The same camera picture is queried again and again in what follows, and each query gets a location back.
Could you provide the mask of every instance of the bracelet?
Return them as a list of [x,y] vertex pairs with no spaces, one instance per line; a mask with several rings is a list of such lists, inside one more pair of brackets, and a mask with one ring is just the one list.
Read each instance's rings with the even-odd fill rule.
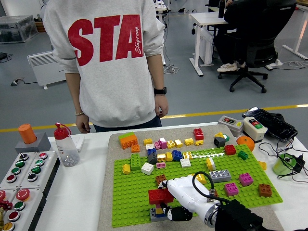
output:
[[75,112],[75,115],[76,116],[78,116],[78,115],[81,116],[81,115],[84,115],[84,112],[79,112],[79,113]]

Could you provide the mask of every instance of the desk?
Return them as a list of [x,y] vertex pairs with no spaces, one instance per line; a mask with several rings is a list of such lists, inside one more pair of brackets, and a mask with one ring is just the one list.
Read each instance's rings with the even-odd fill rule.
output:
[[223,18],[218,18],[218,12],[209,12],[209,13],[191,13],[191,16],[197,23],[196,27],[196,42],[194,48],[194,58],[189,58],[193,67],[200,77],[203,76],[203,72],[200,70],[199,63],[199,49],[200,49],[200,33],[202,26],[208,25],[218,25],[218,24],[227,24]]
[[308,57],[302,55],[301,53],[298,52],[298,48],[300,45],[300,42],[302,41],[306,26],[307,26],[307,21],[308,21],[308,7],[307,6],[302,6],[302,5],[296,5],[300,10],[302,10],[304,12],[303,17],[302,17],[302,21],[299,27],[299,35],[298,38],[296,39],[293,49],[283,45],[284,48],[286,48],[287,50],[289,50],[290,52],[292,52],[293,54],[296,54],[297,56],[299,56],[300,58],[304,59],[304,60],[308,60]]
[[[152,130],[201,127],[214,124],[217,124],[217,122],[153,128]],[[64,167],[62,165],[59,167],[47,197],[47,203],[36,227],[37,231],[97,230],[108,141],[110,135],[115,133],[120,133],[120,131],[86,134],[80,151],[81,160],[79,164],[74,167]],[[56,149],[54,138],[50,137],[49,140],[52,148]],[[264,141],[276,143],[276,140],[272,139],[264,139]],[[293,144],[297,149],[306,150],[297,138],[295,138]],[[306,198],[308,184],[295,183],[290,178],[277,179],[271,170],[275,158],[268,157],[260,152],[257,146],[253,153],[259,161],[267,162],[268,170],[266,173],[284,200],[283,203],[272,205],[271,207],[285,231],[307,227],[308,200]],[[292,150],[289,150],[288,153],[296,156],[300,154]],[[295,177],[299,180],[307,179],[303,173]]]

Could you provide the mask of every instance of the orange cylinder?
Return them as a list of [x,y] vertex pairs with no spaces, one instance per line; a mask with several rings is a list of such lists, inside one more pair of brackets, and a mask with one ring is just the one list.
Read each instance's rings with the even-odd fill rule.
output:
[[37,140],[30,124],[23,124],[19,126],[18,131],[25,144],[30,144]]

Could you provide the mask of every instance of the gray sweatshirt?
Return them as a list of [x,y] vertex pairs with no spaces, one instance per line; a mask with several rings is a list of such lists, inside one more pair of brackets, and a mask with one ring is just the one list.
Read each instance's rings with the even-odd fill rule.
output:
[[162,52],[165,26],[152,0],[51,0],[43,22],[65,73],[80,73],[80,105],[93,124],[155,117],[146,57]]

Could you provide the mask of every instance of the yellow floor line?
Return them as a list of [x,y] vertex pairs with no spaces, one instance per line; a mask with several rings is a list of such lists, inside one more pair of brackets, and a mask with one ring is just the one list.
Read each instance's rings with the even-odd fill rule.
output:
[[[308,107],[308,104],[298,104],[298,105],[288,105],[288,106],[277,106],[277,107],[263,107],[266,111],[271,110],[283,110],[283,109],[294,109],[294,108],[302,108]],[[241,110],[229,110],[229,111],[218,111],[218,112],[201,112],[201,113],[190,113],[190,114],[181,114],[181,115],[168,115],[163,117],[162,119],[174,119],[174,118],[187,118],[187,117],[195,117],[195,116],[213,116],[213,115],[225,115],[225,114],[234,114],[234,113],[243,113],[248,109],[241,109]],[[75,127],[76,124],[65,124],[68,127]],[[41,130],[41,129],[51,129],[56,128],[55,125],[46,125],[46,126],[37,126],[32,127],[33,130]],[[0,133],[2,132],[12,132],[18,131],[18,128],[7,128],[7,129],[0,129]]]

